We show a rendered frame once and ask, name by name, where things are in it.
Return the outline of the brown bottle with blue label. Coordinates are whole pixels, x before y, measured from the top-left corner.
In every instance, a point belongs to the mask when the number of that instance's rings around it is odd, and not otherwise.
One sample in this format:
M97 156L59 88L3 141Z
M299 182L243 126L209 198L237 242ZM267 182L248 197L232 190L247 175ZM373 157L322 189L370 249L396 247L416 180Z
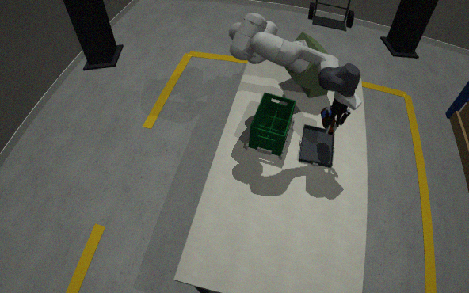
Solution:
M329 118L330 118L330 114L331 114L331 113L332 113L332 112L330 111L330 113L329 113ZM323 110L321 111L322 125L323 125L323 127L326 129L325 114L326 114L326 110L323 109ZM333 121L332 121L332 124L331 124L331 126L330 126L330 129L329 129L329 131L328 131L329 135L332 135L332 134L334 133L333 127L334 127L335 122L336 122L336 120L335 120L335 117L334 117L334 119L333 119Z

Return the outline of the green crate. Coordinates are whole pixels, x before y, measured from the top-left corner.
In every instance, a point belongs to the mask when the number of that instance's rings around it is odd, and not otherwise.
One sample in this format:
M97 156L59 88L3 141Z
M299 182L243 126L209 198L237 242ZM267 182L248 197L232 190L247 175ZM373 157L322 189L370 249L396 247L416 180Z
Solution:
M271 101L272 99L287 102L288 104L282 105ZM264 111L259 109L261 103L264 105ZM264 93L250 125L249 147L256 150L258 147L271 150L272 154L281 156L288 135L289 122L293 116L295 103L296 101L292 99Z

